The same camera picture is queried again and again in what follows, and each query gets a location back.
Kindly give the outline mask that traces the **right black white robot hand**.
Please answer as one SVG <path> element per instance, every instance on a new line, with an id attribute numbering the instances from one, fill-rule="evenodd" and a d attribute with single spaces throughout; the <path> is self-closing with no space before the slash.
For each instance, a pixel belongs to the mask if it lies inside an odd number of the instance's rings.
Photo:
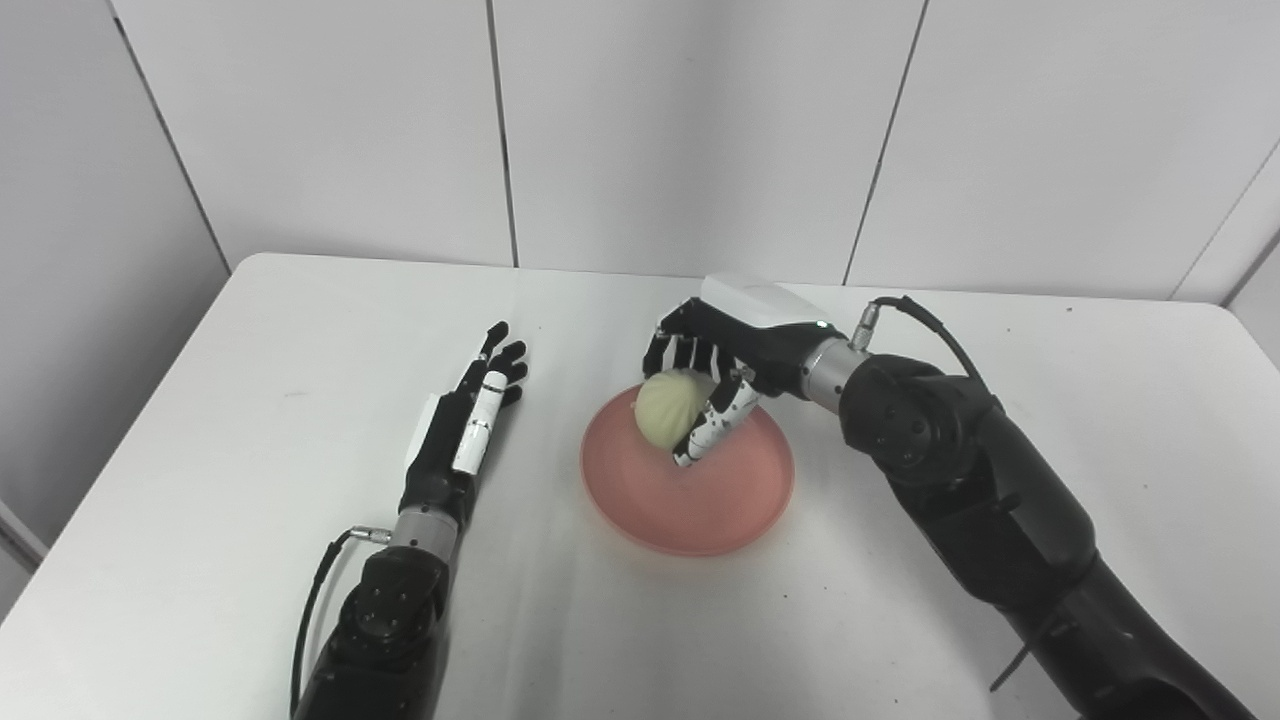
<path id="1" fill-rule="evenodd" d="M 707 275 L 698 295 L 658 320 L 643 356 L 646 378 L 667 369 L 714 380 L 671 455 L 689 468 L 741 425 L 763 397 L 791 395 L 837 413 L 863 351 L 795 292 L 737 273 Z"/>

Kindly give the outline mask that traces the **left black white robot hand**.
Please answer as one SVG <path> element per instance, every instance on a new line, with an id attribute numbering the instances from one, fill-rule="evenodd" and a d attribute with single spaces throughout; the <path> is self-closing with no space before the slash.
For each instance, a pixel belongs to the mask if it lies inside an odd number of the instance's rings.
<path id="1" fill-rule="evenodd" d="M 407 471 L 399 510 L 449 518 L 467 529 L 477 502 L 477 478 L 497 420 L 520 401 L 529 373 L 527 345 L 508 341 L 509 324 L 489 328 L 460 383 L 435 401 L 425 437 Z"/>

